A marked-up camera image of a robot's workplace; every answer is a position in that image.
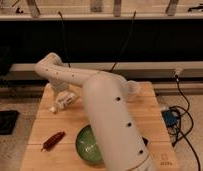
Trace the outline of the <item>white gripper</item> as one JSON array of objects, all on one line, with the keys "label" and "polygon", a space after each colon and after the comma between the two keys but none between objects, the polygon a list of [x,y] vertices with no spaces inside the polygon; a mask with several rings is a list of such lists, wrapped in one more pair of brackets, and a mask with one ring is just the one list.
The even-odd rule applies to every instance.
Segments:
[{"label": "white gripper", "polygon": [[51,88],[53,90],[53,99],[56,99],[60,92],[67,90],[69,84],[66,82],[55,81],[51,82]]}]

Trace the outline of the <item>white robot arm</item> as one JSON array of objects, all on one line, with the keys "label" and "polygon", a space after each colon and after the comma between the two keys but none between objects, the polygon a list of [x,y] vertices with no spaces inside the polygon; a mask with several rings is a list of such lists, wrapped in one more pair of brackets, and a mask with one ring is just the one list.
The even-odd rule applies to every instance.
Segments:
[{"label": "white robot arm", "polygon": [[156,171],[155,163],[132,118],[129,82],[118,74],[69,68],[50,53],[35,65],[55,91],[72,84],[82,88],[83,106],[107,171]]}]

